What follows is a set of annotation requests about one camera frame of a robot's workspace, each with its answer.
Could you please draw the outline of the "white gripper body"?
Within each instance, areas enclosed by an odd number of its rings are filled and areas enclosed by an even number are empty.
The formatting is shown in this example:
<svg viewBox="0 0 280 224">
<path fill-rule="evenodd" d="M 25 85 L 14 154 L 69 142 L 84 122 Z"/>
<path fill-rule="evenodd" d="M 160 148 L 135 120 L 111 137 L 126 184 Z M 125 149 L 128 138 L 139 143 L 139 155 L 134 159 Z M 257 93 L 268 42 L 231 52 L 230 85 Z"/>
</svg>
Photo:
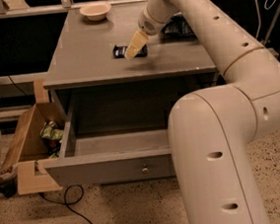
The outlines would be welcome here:
<svg viewBox="0 0 280 224">
<path fill-rule="evenodd" d="M 147 9 L 144 9 L 140 13 L 138 25 L 148 36 L 155 36 L 159 33 L 163 26 L 163 24 L 153 20 L 153 18 L 148 14 Z"/>
</svg>

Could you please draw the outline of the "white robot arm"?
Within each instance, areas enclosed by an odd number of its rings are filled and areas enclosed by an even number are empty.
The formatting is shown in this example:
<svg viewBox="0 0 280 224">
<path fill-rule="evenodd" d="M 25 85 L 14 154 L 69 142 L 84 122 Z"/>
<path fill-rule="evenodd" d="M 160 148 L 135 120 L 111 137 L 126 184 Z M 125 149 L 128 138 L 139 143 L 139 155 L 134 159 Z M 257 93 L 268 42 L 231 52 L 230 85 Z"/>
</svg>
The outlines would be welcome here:
<svg viewBox="0 0 280 224">
<path fill-rule="evenodd" d="M 247 145 L 280 126 L 280 63 L 210 0 L 149 0 L 125 56 L 182 13 L 225 84 L 172 108 L 168 137 L 189 224 L 270 224 Z"/>
</svg>

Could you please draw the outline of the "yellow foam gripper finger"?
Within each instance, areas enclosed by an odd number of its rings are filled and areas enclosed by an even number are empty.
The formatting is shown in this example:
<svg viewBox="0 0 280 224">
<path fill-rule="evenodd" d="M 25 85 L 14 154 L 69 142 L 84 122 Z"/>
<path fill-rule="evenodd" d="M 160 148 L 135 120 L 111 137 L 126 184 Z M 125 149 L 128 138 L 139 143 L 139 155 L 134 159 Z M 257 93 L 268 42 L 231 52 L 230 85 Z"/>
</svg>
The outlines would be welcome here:
<svg viewBox="0 0 280 224">
<path fill-rule="evenodd" d="M 126 59 L 133 59 L 139 53 L 139 51 L 144 47 L 144 45 L 148 42 L 148 35 L 143 31 L 139 30 L 134 35 L 132 40 L 125 51 Z"/>
</svg>

